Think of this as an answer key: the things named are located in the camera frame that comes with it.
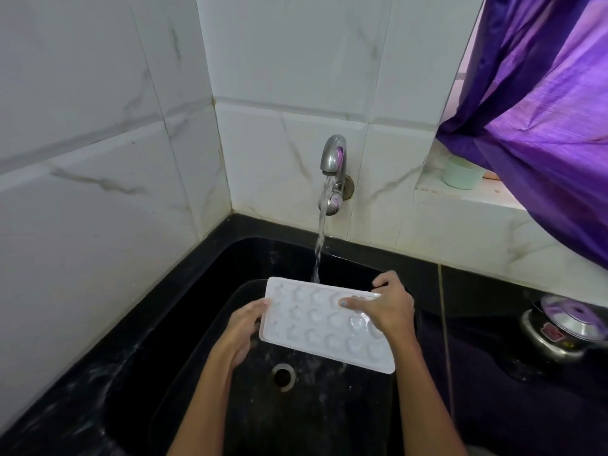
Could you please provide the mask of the person's right hand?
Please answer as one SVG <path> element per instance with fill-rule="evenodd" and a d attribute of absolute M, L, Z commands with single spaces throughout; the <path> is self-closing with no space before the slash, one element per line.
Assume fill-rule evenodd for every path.
<path fill-rule="evenodd" d="M 384 334 L 392 349 L 412 347 L 416 343 L 413 297 L 394 270 L 377 276 L 372 285 L 373 292 L 378 295 L 376 298 L 381 298 L 382 302 L 375 313 L 363 314 Z"/>

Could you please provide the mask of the person's left hand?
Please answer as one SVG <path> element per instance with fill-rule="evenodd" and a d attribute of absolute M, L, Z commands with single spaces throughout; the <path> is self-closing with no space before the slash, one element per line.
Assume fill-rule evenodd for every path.
<path fill-rule="evenodd" d="M 239 314 L 240 309 L 232 313 L 219 340 L 222 351 L 231 361 L 231 369 L 238 366 L 247 356 L 251 348 L 251 339 L 259 331 L 262 318 L 260 317 L 255 322 L 243 319 Z"/>

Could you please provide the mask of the white plastic ice cube tray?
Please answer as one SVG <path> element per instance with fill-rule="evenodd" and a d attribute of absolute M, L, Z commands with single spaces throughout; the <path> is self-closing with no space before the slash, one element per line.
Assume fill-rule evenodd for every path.
<path fill-rule="evenodd" d="M 367 314 L 341 306 L 346 297 L 374 300 L 379 294 L 270 277 L 260 340 L 391 375 L 395 363 L 384 334 Z"/>

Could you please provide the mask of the person's right forearm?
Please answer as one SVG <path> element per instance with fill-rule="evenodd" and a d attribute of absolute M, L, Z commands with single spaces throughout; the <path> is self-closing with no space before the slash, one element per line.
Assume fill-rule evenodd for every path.
<path fill-rule="evenodd" d="M 412 331 L 387 336 L 398 384 L 404 456 L 468 456 Z"/>

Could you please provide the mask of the person's left forearm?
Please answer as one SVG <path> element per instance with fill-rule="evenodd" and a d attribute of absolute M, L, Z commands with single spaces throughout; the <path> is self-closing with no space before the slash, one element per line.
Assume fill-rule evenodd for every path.
<path fill-rule="evenodd" d="M 211 349 L 166 456 L 223 456 L 234 353 L 224 340 Z"/>

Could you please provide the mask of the black stone sink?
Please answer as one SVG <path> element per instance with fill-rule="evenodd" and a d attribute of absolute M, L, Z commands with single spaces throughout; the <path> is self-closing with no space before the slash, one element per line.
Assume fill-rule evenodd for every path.
<path fill-rule="evenodd" d="M 271 276 L 309 281 L 310 232 L 233 214 L 4 435 L 0 456 L 164 456 L 230 314 Z M 519 317 L 540 291 L 330 239 L 322 284 L 397 271 L 424 359 L 472 453 L 608 456 L 608 351 L 544 359 Z M 281 393 L 271 370 L 297 375 Z M 394 376 L 259 341 L 237 367 L 226 456 L 404 456 Z"/>

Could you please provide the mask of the steel sink drain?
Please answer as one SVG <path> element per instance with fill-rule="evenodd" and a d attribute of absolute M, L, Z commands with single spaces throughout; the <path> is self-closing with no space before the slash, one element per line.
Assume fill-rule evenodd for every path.
<path fill-rule="evenodd" d="M 271 376 L 275 386 L 281 393 L 290 391 L 297 380 L 294 368 L 286 363 L 275 365 L 271 370 Z"/>

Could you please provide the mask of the stream of running water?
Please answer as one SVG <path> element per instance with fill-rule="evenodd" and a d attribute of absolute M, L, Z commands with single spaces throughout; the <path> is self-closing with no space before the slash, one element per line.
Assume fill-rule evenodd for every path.
<path fill-rule="evenodd" d="M 314 262 L 314 268 L 313 268 L 313 276 L 311 279 L 311 281 L 316 284 L 320 283 L 319 267 L 320 267 L 320 261 L 321 261 L 321 254 L 322 254 L 322 250 L 323 250 L 323 244 L 325 241 L 325 222 L 326 222 L 326 215 L 327 215 L 327 210 L 328 210 L 328 201 L 331 199 L 331 193 L 332 193 L 332 189 L 334 186 L 334 181 L 335 181 L 334 176 L 325 177 L 325 180 L 323 182 L 323 190 L 322 190 L 321 196 L 318 201 L 319 223 L 318 223 L 318 228 L 317 228 L 317 240 L 316 240 L 315 248 L 314 248 L 315 262 Z"/>

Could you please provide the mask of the pale green plastic cup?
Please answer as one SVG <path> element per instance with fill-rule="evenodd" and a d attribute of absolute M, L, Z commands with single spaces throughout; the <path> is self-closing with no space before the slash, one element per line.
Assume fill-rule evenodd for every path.
<path fill-rule="evenodd" d="M 451 155 L 447 161 L 442 181 L 458 190 L 474 190 L 482 182 L 486 169 L 464 158 Z"/>

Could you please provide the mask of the steel pot with lid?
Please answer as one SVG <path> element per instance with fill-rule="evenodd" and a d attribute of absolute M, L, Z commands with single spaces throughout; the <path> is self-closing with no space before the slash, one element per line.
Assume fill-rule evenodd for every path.
<path fill-rule="evenodd" d="M 608 351 L 608 323 L 581 301 L 545 294 L 519 317 L 523 335 L 545 359 L 574 363 L 589 350 Z"/>

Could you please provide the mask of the purple curtain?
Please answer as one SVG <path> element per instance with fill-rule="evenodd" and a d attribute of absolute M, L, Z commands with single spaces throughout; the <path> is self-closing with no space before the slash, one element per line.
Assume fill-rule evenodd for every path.
<path fill-rule="evenodd" d="M 608 270 L 608 0 L 485 0 L 437 139 Z"/>

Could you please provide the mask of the steel wall tap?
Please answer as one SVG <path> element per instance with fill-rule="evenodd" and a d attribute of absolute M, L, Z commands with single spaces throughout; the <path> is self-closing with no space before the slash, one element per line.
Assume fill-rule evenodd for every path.
<path fill-rule="evenodd" d="M 324 145 L 320 163 L 325 180 L 318 207 L 326 216 L 336 215 L 343 201 L 350 200 L 354 195 L 355 183 L 346 174 L 346 167 L 346 138 L 333 135 Z"/>

